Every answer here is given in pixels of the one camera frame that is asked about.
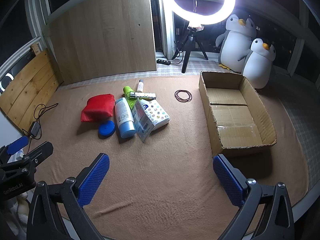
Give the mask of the plastic packaged card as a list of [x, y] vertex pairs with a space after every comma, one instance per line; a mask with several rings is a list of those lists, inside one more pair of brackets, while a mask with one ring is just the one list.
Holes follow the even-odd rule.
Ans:
[[132, 116], [137, 134], [142, 142], [150, 135], [155, 125], [148, 111], [149, 106], [142, 99], [137, 99], [133, 109]]

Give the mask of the small pink bottle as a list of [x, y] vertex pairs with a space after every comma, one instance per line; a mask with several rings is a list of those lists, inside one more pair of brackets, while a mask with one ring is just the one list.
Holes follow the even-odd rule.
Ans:
[[136, 92], [142, 93], [142, 92], [143, 92], [143, 89], [144, 89], [144, 82], [143, 82], [143, 80], [139, 80], [139, 83], [138, 83], [138, 85], [137, 85], [137, 90], [136, 90]]

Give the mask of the patterned slim box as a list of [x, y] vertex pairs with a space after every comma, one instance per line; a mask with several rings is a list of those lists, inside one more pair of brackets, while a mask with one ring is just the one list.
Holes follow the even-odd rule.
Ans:
[[130, 92], [130, 98], [133, 99], [144, 99], [144, 100], [155, 100], [157, 98], [156, 93], [142, 93], [142, 92]]

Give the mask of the green tube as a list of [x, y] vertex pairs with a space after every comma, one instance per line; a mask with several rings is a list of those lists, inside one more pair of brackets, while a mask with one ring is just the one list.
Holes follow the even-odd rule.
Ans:
[[136, 100], [135, 98], [132, 98], [130, 96], [131, 93], [134, 93], [135, 91], [130, 87], [130, 86], [125, 86], [123, 88], [123, 92], [124, 92], [124, 95], [125, 95], [125, 99], [127, 100], [127, 103], [130, 107], [130, 109], [133, 109], [135, 103], [136, 103]]

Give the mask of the black power strip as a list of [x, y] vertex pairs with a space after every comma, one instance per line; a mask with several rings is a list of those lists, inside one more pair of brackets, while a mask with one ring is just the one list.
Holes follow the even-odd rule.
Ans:
[[163, 64], [163, 65], [166, 65], [166, 66], [171, 65], [171, 62], [168, 61], [168, 60], [157, 59], [156, 62], [157, 62], [158, 64]]

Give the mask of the blue round lid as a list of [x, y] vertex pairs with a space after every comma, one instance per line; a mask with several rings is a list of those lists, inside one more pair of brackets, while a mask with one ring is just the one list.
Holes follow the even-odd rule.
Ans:
[[116, 126], [112, 120], [103, 122], [98, 128], [98, 136], [100, 138], [108, 138], [114, 134]]

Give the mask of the red fabric pouch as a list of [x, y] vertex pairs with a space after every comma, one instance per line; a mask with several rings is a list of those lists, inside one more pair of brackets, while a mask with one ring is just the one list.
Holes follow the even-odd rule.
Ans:
[[101, 122], [113, 116], [115, 98], [113, 94], [101, 94], [91, 97], [82, 110], [81, 122]]

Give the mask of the pine plank panel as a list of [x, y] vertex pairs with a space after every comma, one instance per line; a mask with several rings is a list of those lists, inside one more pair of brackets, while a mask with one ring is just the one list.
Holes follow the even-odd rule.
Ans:
[[40, 104], [47, 104], [63, 79], [53, 56], [44, 50], [9, 83], [1, 95], [1, 111], [20, 130], [35, 121]]

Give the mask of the cardboard box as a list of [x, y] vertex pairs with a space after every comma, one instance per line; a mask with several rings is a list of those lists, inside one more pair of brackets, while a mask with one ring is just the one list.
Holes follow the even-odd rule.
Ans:
[[199, 90], [213, 155], [237, 157], [260, 153], [276, 144], [272, 119], [244, 76], [201, 72]]

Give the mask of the black tripod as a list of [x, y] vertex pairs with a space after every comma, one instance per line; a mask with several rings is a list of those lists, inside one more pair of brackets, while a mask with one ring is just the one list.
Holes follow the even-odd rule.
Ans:
[[208, 56], [205, 52], [205, 49], [202, 45], [202, 43], [197, 38], [197, 33], [200, 32], [200, 28], [193, 28], [188, 27], [182, 36], [182, 39], [176, 44], [175, 53], [172, 57], [172, 60], [176, 59], [179, 53], [183, 53], [185, 51], [185, 54], [183, 56], [183, 65], [181, 72], [185, 73], [187, 70], [187, 65], [189, 62], [190, 54], [193, 48], [193, 45], [198, 44], [200, 50], [202, 51], [204, 55], [204, 59], [208, 60]]

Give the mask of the large penguin plush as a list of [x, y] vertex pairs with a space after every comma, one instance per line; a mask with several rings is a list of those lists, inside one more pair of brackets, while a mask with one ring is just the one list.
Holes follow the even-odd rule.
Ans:
[[219, 66], [242, 73], [245, 60], [241, 57], [249, 50], [256, 35], [256, 25], [251, 18], [244, 20], [236, 14], [229, 16], [226, 21], [226, 31], [215, 40], [215, 46], [221, 46]]

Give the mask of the large wooden board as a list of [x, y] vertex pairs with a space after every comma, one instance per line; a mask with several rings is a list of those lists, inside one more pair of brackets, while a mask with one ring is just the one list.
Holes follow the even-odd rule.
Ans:
[[86, 0], [49, 27], [67, 85], [156, 70], [150, 0]]

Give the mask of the white blue lotion tube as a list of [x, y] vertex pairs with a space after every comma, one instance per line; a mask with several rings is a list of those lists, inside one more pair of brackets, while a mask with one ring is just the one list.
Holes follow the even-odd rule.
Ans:
[[116, 121], [121, 138], [127, 139], [136, 134], [135, 124], [129, 104], [125, 98], [120, 98], [115, 104]]

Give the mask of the white dotted tissue pack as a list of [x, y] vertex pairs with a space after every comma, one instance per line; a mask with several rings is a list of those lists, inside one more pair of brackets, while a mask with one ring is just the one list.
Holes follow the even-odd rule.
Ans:
[[141, 99], [143, 109], [154, 125], [153, 131], [167, 125], [170, 121], [170, 116], [163, 109], [163, 107], [157, 102], [157, 100], [147, 101]]

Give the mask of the small penguin plush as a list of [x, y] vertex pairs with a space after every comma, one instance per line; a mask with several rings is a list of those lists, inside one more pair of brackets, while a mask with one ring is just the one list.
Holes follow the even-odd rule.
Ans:
[[242, 75], [255, 89], [262, 89], [269, 81], [275, 58], [274, 45], [269, 45], [262, 39], [256, 38], [251, 47], [238, 58], [238, 61], [245, 59]]

